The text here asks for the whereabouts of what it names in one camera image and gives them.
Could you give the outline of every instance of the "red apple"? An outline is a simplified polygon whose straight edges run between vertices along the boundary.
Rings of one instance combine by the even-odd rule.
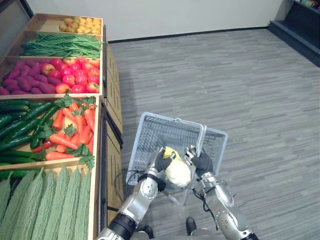
[[[79,76],[88,76],[88,73],[85,70],[77,70],[75,71],[75,73],[73,74],[75,77],[79,77]]]
[[[100,75],[100,71],[96,67],[90,68],[87,72],[88,72],[88,76],[97,76],[97,77],[99,77],[99,75]]]
[[[61,73],[58,70],[52,70],[48,73],[48,77],[52,77],[55,79],[62,79]]]
[[[60,58],[54,57],[51,59],[50,63],[57,68],[58,65],[62,64],[62,60]]]
[[[84,94],[86,92],[86,87],[82,85],[74,85],[71,88],[72,94]]]
[[[72,71],[70,68],[65,68],[61,71],[61,76],[64,77],[65,75],[72,75]]]
[[[68,84],[70,88],[76,85],[76,78],[71,74],[67,74],[62,78],[62,82],[64,84]]]
[[[57,94],[65,94],[68,91],[70,91],[70,87],[68,84],[60,83],[57,86],[55,86],[55,92]]]
[[[52,70],[56,70],[55,67],[52,65],[52,64],[49,64],[49,63],[44,63],[42,66],[41,66],[41,73],[43,75],[48,75],[48,73]]]
[[[78,56],[75,59],[75,62],[82,66],[83,64],[85,64],[87,62],[87,59],[84,56]]]
[[[88,63],[92,64],[95,66],[97,69],[100,68],[100,59],[99,58],[89,58]]]
[[[77,85],[86,86],[88,84],[87,77],[86,76],[76,76],[75,83]]]
[[[100,78],[95,75],[91,75],[87,77],[88,83],[100,84]]]
[[[70,69],[71,69],[71,71],[74,73],[74,72],[76,72],[77,70],[80,70],[81,69],[81,66],[79,65],[79,64],[71,64],[70,65]]]
[[[63,62],[64,62],[65,64],[67,64],[68,66],[70,66],[70,65],[76,63],[76,59],[70,58],[70,57],[66,57],[65,59],[63,59]]]
[[[86,85],[86,91],[91,94],[98,94],[99,93],[99,85],[95,84],[93,82],[90,82]]]
[[[91,63],[85,63],[82,65],[82,69],[85,71],[88,71],[89,69],[94,68],[94,66]]]

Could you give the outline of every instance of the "blue plastic basket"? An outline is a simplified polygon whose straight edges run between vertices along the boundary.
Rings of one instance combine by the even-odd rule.
[[[145,112],[140,118],[128,170],[144,171],[150,156],[161,146],[177,150],[183,158],[186,147],[194,145],[197,150],[201,147],[205,149],[213,161],[213,170],[218,175],[227,140],[226,132],[207,128],[200,123]],[[126,182],[134,186],[138,177],[134,175],[130,178],[131,175],[131,172],[127,174]]]

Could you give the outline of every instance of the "sweet potato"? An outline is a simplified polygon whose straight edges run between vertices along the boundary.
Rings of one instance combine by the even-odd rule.
[[[44,94],[55,94],[56,93],[56,87],[49,83],[43,83],[41,82],[38,86],[38,88],[44,93]]]
[[[31,91],[31,84],[28,82],[28,80],[25,77],[20,77],[18,80],[18,85],[21,90],[30,92]]]
[[[8,79],[15,79],[20,76],[20,71],[19,70],[12,70],[9,75]]]
[[[12,93],[13,91],[20,90],[20,87],[19,87],[18,83],[12,83],[12,84],[10,84],[9,86],[7,86],[6,89],[7,89],[10,93]]]
[[[35,75],[35,76],[34,76],[34,79],[37,80],[37,81],[39,81],[39,82],[45,83],[45,84],[48,83],[47,77],[44,76],[44,75],[41,75],[41,74]]]
[[[6,88],[6,87],[8,87],[8,86],[11,85],[11,84],[17,84],[17,83],[18,83],[17,80],[14,80],[14,79],[6,79],[6,80],[3,80],[3,81],[1,82],[1,85]]]
[[[35,64],[36,62],[32,60],[25,61],[25,65],[29,66],[30,68],[32,68]]]
[[[40,63],[36,62],[32,68],[31,71],[29,72],[30,77],[34,77],[35,75],[38,75],[41,73],[41,68],[40,68]]]
[[[24,61],[17,61],[14,65],[13,70],[21,70],[21,68],[26,65],[26,63]]]
[[[29,94],[29,93],[22,90],[15,90],[11,93],[11,95],[24,95],[24,94]]]
[[[27,65],[24,65],[21,67],[20,76],[25,77],[29,74],[30,71],[31,71],[31,68]]]
[[[43,92],[37,87],[31,88],[31,93],[32,94],[43,94]]]
[[[62,84],[62,81],[57,78],[49,76],[47,79],[48,79],[48,83],[52,84],[53,86],[57,86],[58,84]]]
[[[10,92],[5,88],[0,88],[0,95],[10,95]]]

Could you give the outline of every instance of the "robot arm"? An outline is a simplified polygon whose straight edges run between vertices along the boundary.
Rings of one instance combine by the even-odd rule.
[[[234,198],[227,189],[227,183],[216,178],[212,160],[202,151],[197,157],[193,146],[187,148],[185,158],[196,166],[200,177],[195,189],[197,195],[213,214],[216,225],[227,240],[258,240],[247,222],[246,216],[235,206]]]
[[[144,218],[150,203],[158,195],[158,174],[166,169],[175,156],[163,159],[162,147],[152,157],[143,179],[134,187],[133,193],[125,200],[108,228],[100,233],[97,240],[129,240],[136,227]]]

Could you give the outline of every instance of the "white wall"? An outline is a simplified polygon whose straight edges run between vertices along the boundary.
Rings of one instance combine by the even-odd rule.
[[[19,1],[13,2],[0,14],[0,59],[7,53],[9,47],[24,29],[29,21],[24,8]]]
[[[101,17],[107,40],[265,27],[288,0],[28,0],[35,13]]]

